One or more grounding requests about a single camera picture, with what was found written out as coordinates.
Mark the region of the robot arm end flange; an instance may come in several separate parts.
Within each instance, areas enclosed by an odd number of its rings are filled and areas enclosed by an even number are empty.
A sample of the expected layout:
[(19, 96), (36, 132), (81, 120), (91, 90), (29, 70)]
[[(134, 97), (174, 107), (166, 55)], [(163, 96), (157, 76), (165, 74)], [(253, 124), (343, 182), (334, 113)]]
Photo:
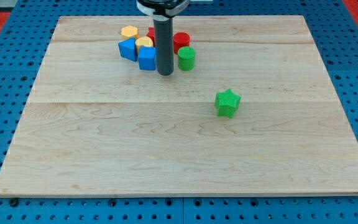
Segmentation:
[(184, 11), (190, 0), (137, 0), (138, 10), (148, 16), (175, 17)]

